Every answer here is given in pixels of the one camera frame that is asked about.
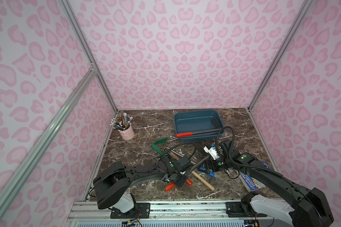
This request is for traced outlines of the blue printed booklet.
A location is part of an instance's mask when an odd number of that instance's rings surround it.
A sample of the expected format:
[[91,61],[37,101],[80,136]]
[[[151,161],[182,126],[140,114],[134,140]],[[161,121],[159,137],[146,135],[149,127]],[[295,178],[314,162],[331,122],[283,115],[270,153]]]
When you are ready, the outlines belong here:
[[243,173],[240,173],[239,179],[241,180],[241,182],[243,183],[244,187],[246,188],[248,192],[254,192],[266,186],[259,180],[256,180]]

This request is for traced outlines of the pens bundle in cup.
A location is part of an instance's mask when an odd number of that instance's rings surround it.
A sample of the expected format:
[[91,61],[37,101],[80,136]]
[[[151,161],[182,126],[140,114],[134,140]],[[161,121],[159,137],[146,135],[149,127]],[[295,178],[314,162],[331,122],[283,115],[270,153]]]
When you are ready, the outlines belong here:
[[130,128],[133,117],[126,112],[118,113],[110,122],[111,126],[119,131],[125,131]]

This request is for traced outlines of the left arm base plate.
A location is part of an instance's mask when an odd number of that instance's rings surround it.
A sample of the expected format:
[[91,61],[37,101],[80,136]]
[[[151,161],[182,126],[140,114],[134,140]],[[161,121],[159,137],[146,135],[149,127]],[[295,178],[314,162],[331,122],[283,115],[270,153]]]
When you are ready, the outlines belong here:
[[137,203],[131,210],[122,213],[119,209],[112,208],[111,219],[140,219],[149,218],[151,204],[148,202]]

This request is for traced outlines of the pink pen cup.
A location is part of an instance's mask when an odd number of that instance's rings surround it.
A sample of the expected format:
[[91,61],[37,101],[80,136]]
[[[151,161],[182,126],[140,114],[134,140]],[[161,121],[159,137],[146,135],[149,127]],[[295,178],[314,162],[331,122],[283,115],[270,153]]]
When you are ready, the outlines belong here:
[[126,130],[119,130],[120,136],[123,140],[128,141],[132,138],[134,138],[135,133],[132,128],[132,125],[130,125]]

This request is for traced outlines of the aluminium front rail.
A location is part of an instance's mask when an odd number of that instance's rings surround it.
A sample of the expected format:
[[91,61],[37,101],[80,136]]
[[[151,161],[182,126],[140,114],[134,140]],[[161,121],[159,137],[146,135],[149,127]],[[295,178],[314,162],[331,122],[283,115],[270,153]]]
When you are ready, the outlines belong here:
[[[230,218],[225,200],[152,201],[148,218],[140,218],[136,227],[275,227],[271,217]],[[125,219],[114,219],[111,210],[99,210],[95,202],[76,202],[65,226],[124,227]]]

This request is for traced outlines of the blue handled metal tool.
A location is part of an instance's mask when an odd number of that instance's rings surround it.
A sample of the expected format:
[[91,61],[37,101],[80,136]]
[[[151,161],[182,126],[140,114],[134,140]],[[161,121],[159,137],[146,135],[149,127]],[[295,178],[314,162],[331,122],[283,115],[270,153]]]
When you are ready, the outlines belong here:
[[[182,158],[184,157],[182,154],[180,154],[179,152],[175,151],[174,149],[171,150],[170,154],[174,154],[176,155],[178,158]],[[198,171],[207,174],[210,177],[214,177],[215,174],[211,171],[211,170],[206,170],[203,166],[201,166]]]

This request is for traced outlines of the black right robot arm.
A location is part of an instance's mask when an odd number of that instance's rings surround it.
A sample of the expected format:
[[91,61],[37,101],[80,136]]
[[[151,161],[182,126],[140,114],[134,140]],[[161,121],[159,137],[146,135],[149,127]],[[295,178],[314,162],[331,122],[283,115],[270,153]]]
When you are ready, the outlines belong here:
[[333,224],[331,208],[321,190],[308,189],[285,178],[254,155],[240,153],[231,141],[213,147],[206,146],[201,149],[201,153],[206,156],[202,164],[206,171],[215,173],[226,169],[237,170],[241,175],[261,182],[282,198],[279,201],[249,192],[241,199],[236,209],[237,214],[263,214],[294,227],[329,227]]

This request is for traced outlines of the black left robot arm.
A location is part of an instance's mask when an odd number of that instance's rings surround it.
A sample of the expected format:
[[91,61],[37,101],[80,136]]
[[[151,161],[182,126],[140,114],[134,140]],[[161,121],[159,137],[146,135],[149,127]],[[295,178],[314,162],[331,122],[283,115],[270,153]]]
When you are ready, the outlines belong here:
[[159,157],[155,164],[144,166],[127,166],[117,161],[93,180],[98,209],[132,215],[138,206],[135,197],[127,193],[128,188],[153,180],[170,182],[182,187],[195,168],[187,157],[180,159]]

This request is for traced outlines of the teal plastic storage box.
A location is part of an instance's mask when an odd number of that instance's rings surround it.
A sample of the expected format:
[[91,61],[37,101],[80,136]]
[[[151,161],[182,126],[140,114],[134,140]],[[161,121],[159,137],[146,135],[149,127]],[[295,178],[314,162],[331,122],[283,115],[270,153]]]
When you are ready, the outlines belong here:
[[224,127],[219,113],[212,109],[174,115],[176,137],[180,142],[215,139]]

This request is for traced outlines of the left aluminium frame strut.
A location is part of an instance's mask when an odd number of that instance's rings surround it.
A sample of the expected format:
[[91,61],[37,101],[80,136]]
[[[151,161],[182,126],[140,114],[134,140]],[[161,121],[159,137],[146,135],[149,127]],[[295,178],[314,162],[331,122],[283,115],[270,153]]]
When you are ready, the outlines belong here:
[[21,165],[1,190],[0,221],[96,75],[96,69],[91,68],[87,72],[86,76],[63,104],[47,129],[39,137]]

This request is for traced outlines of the wooden handled tool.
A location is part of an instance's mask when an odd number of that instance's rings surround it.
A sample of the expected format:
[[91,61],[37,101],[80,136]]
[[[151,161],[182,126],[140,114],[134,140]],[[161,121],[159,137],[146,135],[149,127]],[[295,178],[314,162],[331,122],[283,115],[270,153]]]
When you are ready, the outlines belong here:
[[[180,157],[177,156],[176,154],[174,154],[173,152],[170,153],[170,156],[176,160],[179,160]],[[192,174],[198,179],[200,180],[205,186],[207,186],[210,190],[214,191],[215,187],[212,186],[209,182],[207,182],[203,177],[201,177],[198,173],[196,173],[195,171],[192,171]]]

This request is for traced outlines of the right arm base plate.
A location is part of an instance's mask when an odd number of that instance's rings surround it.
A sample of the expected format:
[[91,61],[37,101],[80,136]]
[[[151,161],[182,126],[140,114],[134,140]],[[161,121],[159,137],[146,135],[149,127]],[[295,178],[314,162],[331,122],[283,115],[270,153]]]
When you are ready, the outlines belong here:
[[267,217],[266,214],[256,213],[250,204],[244,201],[226,202],[226,214],[229,218]]

